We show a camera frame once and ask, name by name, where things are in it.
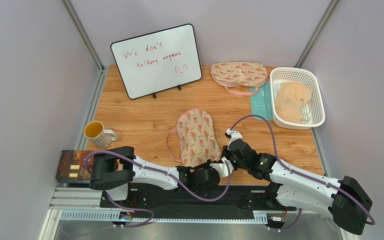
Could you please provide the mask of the floral mesh laundry bag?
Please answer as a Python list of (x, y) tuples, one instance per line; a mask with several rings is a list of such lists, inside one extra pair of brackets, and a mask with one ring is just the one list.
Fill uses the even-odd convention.
[[(169, 149), (169, 136), (176, 134), (180, 143), (179, 157), (173, 156)], [(165, 149), (169, 157), (185, 167), (197, 167), (208, 160), (221, 159), (222, 148), (217, 142), (212, 117), (202, 109), (190, 109), (181, 114), (175, 126), (165, 138)]]

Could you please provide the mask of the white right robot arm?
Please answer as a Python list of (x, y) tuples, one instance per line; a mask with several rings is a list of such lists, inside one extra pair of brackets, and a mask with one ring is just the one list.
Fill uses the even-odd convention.
[(234, 169), (246, 170), (254, 178), (269, 182), (265, 194), (268, 205), (321, 214), (355, 235), (362, 235), (365, 226), (373, 223), (368, 216), (373, 201), (353, 177), (337, 179), (311, 173), (275, 155), (257, 153), (242, 139), (223, 146), (222, 156)]

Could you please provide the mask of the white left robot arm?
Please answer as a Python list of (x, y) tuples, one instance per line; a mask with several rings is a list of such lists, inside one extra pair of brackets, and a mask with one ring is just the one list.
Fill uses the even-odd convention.
[(130, 183), (136, 181), (166, 191), (182, 187), (200, 201), (216, 202), (224, 197), (228, 186), (215, 198), (204, 198), (197, 192), (217, 187), (221, 178), (231, 179), (227, 161), (207, 161), (197, 167), (164, 167), (135, 155), (134, 148), (130, 146), (96, 150), (89, 153), (83, 161), (85, 170), (90, 174), (89, 188), (105, 191), (107, 199), (111, 201), (126, 200)]

